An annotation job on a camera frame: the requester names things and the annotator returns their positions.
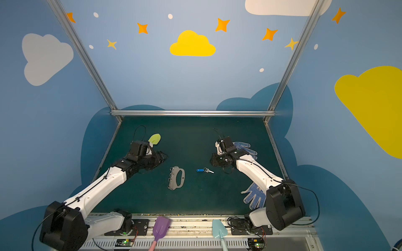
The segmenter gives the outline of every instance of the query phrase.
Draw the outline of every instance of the blue dotted work glove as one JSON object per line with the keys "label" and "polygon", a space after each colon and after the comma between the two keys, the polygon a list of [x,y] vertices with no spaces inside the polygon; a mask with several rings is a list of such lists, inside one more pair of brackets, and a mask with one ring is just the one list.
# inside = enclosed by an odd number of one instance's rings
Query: blue dotted work glove
{"label": "blue dotted work glove", "polygon": [[236,147],[236,149],[243,149],[243,150],[246,150],[252,157],[253,157],[253,159],[257,159],[257,152],[256,151],[253,151],[253,150],[251,150],[251,149],[249,149],[249,147],[251,146],[250,144],[248,144],[248,143],[244,143],[244,142],[233,142],[233,145]]}
{"label": "blue dotted work glove", "polygon": [[251,210],[261,208],[265,204],[265,199],[267,196],[264,192],[255,184],[254,182],[248,187],[246,191],[243,191],[242,194],[249,193],[243,200],[244,203],[250,203],[249,207]]}

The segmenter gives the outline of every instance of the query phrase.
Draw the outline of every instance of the light blue shovel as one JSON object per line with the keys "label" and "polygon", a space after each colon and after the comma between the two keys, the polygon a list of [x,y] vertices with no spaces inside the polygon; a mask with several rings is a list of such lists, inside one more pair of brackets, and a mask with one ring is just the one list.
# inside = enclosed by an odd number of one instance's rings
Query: light blue shovel
{"label": "light blue shovel", "polygon": [[223,251],[228,251],[228,247],[226,246],[226,242],[224,240],[224,237],[228,235],[228,231],[220,220],[212,221],[212,235],[214,238],[221,239]]}

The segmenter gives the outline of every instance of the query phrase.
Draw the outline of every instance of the silver key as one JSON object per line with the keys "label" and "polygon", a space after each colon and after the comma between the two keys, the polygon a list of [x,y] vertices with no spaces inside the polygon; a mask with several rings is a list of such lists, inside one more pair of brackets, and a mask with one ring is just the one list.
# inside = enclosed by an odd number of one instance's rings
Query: silver key
{"label": "silver key", "polygon": [[204,168],[204,172],[206,172],[206,173],[214,173],[211,170],[209,170],[208,168]]}

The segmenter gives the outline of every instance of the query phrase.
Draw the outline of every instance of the purple shovel blade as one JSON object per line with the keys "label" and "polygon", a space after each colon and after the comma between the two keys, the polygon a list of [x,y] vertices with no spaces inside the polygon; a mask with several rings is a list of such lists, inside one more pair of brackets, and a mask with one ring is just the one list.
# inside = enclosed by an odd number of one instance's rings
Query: purple shovel blade
{"label": "purple shovel blade", "polygon": [[168,218],[162,216],[158,216],[156,218],[154,229],[152,231],[156,241],[165,237],[166,232],[169,229],[169,226],[170,226],[170,220]]}

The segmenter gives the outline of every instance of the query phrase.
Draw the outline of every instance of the green mat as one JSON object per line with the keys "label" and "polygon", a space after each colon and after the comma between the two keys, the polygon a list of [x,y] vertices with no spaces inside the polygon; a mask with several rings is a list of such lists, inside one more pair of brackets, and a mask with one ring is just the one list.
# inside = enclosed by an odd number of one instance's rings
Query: green mat
{"label": "green mat", "polygon": [[[233,141],[251,144],[250,148],[258,152],[257,161],[282,177],[261,118],[216,117],[125,117],[99,176],[127,154],[134,130],[140,124],[147,129],[144,140],[155,133],[161,135],[154,149],[169,158],[148,173],[135,174],[111,192],[93,212],[110,212],[117,208],[147,214],[245,214],[250,211],[243,202],[246,194],[240,192],[246,190],[252,180],[237,169],[225,174],[222,168],[209,163],[219,138],[212,128],[221,130]],[[143,134],[144,129],[140,127],[135,140],[141,140]],[[173,166],[185,170],[185,182],[182,188],[172,191],[168,189],[168,178]],[[215,173],[196,172],[205,167]]]}

